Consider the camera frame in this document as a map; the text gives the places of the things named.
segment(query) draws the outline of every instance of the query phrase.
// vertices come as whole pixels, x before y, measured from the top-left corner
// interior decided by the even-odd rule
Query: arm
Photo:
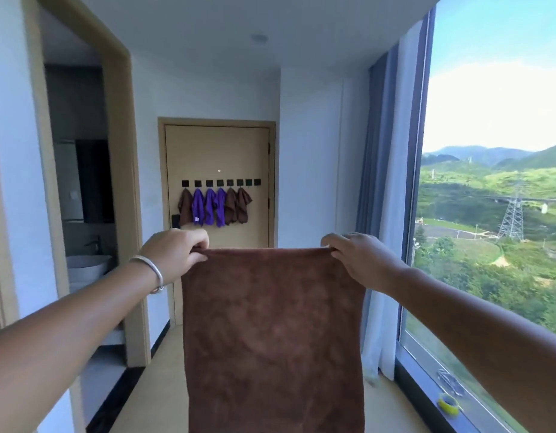
[[[203,230],[168,230],[140,250],[169,284],[204,255]],[[158,285],[144,262],[129,262],[103,279],[0,331],[0,433],[35,431],[87,360],[130,310]]]
[[[556,432],[556,334],[408,267],[369,235],[330,234],[322,245],[416,316],[527,430]]]

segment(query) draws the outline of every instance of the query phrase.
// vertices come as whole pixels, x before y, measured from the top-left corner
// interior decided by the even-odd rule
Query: purple towel
[[[218,194],[214,199],[214,208],[216,209],[216,226],[221,228],[226,225],[224,217],[224,203],[226,202],[226,192],[223,188],[218,188]]]
[[[196,188],[194,192],[192,216],[194,216],[194,225],[204,224],[204,196],[202,195],[202,190],[199,188]]]
[[[216,200],[216,192],[211,188],[206,191],[206,218],[204,223],[206,225],[214,224],[214,201]]]

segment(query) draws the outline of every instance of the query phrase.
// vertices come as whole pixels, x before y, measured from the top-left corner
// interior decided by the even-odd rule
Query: person's left hand
[[[185,231],[172,228],[152,235],[139,254],[158,267],[166,285],[185,274],[194,264],[206,261],[205,255],[191,251],[193,247],[207,249],[209,245],[210,239],[203,229]]]

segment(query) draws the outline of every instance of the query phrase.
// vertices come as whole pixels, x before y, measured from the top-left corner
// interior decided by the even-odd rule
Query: hand
[[[172,228],[152,235],[139,254],[158,267],[166,285],[185,274],[194,264],[206,261],[205,255],[191,250],[193,247],[207,249],[209,245],[210,239],[203,229],[184,231]]]
[[[406,263],[372,235],[328,234],[321,245],[335,249],[332,256],[344,264],[350,276],[372,290],[387,293],[395,277],[408,269]]]

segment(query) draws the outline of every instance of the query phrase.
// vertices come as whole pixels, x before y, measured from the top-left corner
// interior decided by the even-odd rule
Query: yellow tape roll
[[[440,394],[438,396],[438,407],[450,416],[458,416],[460,413],[458,401],[449,394]]]

